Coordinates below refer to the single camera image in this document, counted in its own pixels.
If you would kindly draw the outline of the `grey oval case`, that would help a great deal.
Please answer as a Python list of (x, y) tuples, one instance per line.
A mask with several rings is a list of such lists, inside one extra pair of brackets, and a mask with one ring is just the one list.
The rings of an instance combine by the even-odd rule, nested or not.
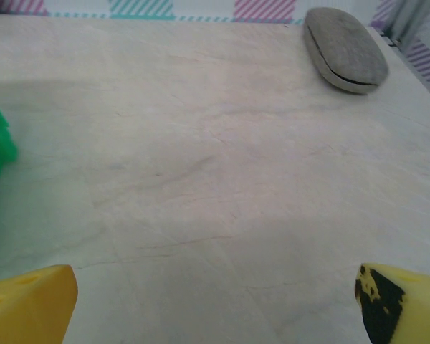
[(311, 8), (305, 15), (303, 39), (318, 72), (336, 88), (365, 95), (388, 77), (388, 63), (376, 41), (348, 12)]

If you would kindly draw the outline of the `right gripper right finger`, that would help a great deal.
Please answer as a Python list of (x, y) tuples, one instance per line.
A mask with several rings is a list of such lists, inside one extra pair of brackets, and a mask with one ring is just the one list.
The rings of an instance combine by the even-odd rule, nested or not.
[(355, 298), (372, 344), (430, 344), (430, 276), (364, 263)]

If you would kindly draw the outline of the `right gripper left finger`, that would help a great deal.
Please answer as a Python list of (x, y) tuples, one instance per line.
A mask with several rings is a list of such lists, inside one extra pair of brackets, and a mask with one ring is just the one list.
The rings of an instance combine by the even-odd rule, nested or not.
[(0, 280), (0, 344), (62, 344), (77, 296), (66, 264)]

